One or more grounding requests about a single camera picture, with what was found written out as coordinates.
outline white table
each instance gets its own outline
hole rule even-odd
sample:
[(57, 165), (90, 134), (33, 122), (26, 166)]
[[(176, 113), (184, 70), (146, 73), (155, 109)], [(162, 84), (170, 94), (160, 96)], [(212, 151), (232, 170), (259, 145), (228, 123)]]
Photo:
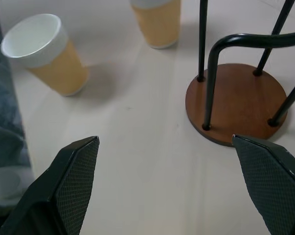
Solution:
[[(269, 34), (283, 2), (209, 0), (206, 56), (225, 35)], [(295, 31), (293, 8), (284, 33)], [(235, 150), (206, 140), (185, 113), (185, 92), (197, 75), (198, 9), (198, 1), (182, 1), (179, 44), (154, 50), (126, 0), (0, 0), (4, 32), (27, 16), (56, 14), (90, 67), (87, 87), (61, 97), (13, 65), (36, 176), (63, 146), (100, 137), (82, 235), (269, 234)], [(230, 48), (219, 63), (256, 66), (262, 51)], [(295, 86), (295, 47), (275, 49), (265, 71), (289, 93)], [(295, 155), (295, 104), (272, 141)]]

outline wooden stool base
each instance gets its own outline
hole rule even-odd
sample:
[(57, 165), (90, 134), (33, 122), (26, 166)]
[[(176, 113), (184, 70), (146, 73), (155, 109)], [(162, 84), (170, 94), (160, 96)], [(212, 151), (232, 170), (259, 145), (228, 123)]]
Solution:
[(268, 139), (281, 127), (286, 115), (277, 127), (267, 122), (286, 99), (286, 94), (268, 73), (255, 77), (252, 74), (255, 69), (244, 64), (218, 66), (209, 131), (202, 129), (206, 81), (193, 79), (186, 92), (185, 107), (188, 118), (201, 135), (217, 144), (232, 146), (233, 134)]

